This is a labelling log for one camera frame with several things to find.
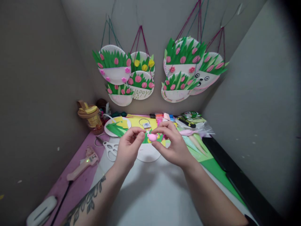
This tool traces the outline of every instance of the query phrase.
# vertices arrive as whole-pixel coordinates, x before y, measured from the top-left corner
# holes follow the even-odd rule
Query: pink modeling clay
[[[148,138],[149,138],[149,140],[151,141],[151,142],[154,142],[154,141],[156,141],[157,140],[157,135],[156,134],[148,134],[147,135],[148,136]]]
[[[180,134],[182,135],[182,136],[191,136],[191,135],[193,135],[195,133],[195,131],[192,131],[192,130],[182,130],[182,131],[180,131]]]

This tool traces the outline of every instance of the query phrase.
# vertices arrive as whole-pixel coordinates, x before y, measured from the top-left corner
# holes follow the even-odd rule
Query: paper plate craft
[[[195,75],[203,62],[206,45],[192,37],[183,37],[176,42],[171,38],[164,53],[163,68],[167,77],[174,73]]]
[[[132,126],[130,120],[127,118],[119,116],[113,119],[116,122],[113,122],[113,120],[110,119],[104,126],[104,131],[111,137],[122,137],[125,134],[125,132]]]
[[[208,52],[204,56],[204,62],[199,71],[195,73],[195,79],[199,81],[194,88],[206,89],[211,86],[227,69],[228,63],[224,63],[222,56],[215,52]]]
[[[198,84],[194,79],[194,75],[186,73],[173,74],[162,83],[162,97],[171,103],[177,103],[189,97],[191,90]]]
[[[138,51],[134,52],[131,55],[131,68],[132,73],[135,71],[145,71],[151,74],[152,77],[155,75],[155,62],[154,55],[151,57],[147,55],[145,52]]]
[[[128,85],[133,92],[133,98],[144,100],[148,98],[154,90],[155,84],[151,76],[145,71],[135,71],[128,80]]]
[[[205,89],[193,89],[193,90],[191,91],[191,93],[189,94],[189,96],[198,95],[198,94],[204,92],[206,89],[207,89],[207,88],[205,88]]]
[[[113,85],[108,83],[106,85],[107,92],[111,100],[122,107],[129,105],[133,99],[133,91],[126,84],[123,85]]]
[[[100,74],[113,85],[126,83],[131,75],[131,59],[115,45],[106,45],[99,53],[93,51]]]
[[[152,130],[147,131],[145,133],[144,141],[142,142],[138,150],[137,159],[142,162],[154,162],[161,156],[160,152],[158,152],[157,149],[155,149],[152,146],[151,141],[148,138],[151,131]],[[163,146],[165,146],[166,141],[163,140],[163,134],[155,134],[155,135],[157,136],[157,141],[161,142]]]

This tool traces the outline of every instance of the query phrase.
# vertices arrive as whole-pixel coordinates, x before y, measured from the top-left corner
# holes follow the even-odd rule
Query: white table surface
[[[111,143],[119,139],[110,138]],[[91,188],[102,178],[113,162],[104,152]],[[254,221],[248,209],[226,189],[208,170],[212,180],[243,213]],[[144,163],[136,159],[111,208],[107,226],[167,226],[203,225],[194,208],[182,170],[160,156]]]

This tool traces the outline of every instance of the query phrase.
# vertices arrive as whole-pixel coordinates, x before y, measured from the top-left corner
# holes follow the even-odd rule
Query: yellow paper tulip
[[[142,65],[142,71],[147,71],[147,65],[146,64]]]
[[[134,65],[135,65],[136,67],[138,67],[139,64],[140,64],[140,61],[139,61],[139,60],[135,60]]]
[[[150,60],[149,65],[150,65],[150,67],[153,67],[155,65],[155,62],[153,60]]]

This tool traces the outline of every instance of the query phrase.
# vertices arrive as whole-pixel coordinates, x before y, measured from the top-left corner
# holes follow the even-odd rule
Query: gray wall
[[[264,5],[203,115],[221,146],[285,215],[300,158],[301,101],[297,35],[281,8]]]
[[[198,110],[204,98],[209,93],[197,96],[190,96],[180,103],[168,103],[161,96],[161,82],[165,81],[163,71],[163,55],[169,39],[176,38],[184,25],[187,17],[193,9],[197,0],[62,0],[66,14],[70,20],[71,27],[80,47],[80,51],[91,77],[97,97],[108,100],[113,108],[119,112],[149,114],[151,112],[166,111],[168,113],[180,114],[185,110]],[[247,8],[240,15],[235,17],[226,27],[226,52],[230,59],[240,41],[248,31],[255,17],[265,3],[265,0],[254,0],[248,3],[247,0],[214,0],[209,2],[203,41],[208,43],[220,28],[220,21],[224,9],[226,9],[225,24],[238,5],[243,2]],[[120,107],[114,104],[106,90],[105,80],[100,75],[95,61],[92,57],[92,50],[99,50],[104,29],[105,14],[111,15],[116,36],[118,37],[124,51],[131,50],[139,25],[143,26],[145,38],[150,54],[154,54],[156,64],[155,89],[153,94],[145,100],[133,100],[127,107]],[[203,4],[202,21],[204,21],[207,1]],[[197,21],[189,33],[197,37]],[[108,30],[106,31],[104,45],[108,44]],[[218,40],[209,50],[217,51]],[[144,51],[143,40],[140,39],[138,50]]]
[[[25,225],[87,136],[76,100],[94,91],[59,0],[1,1],[0,34],[0,225]]]

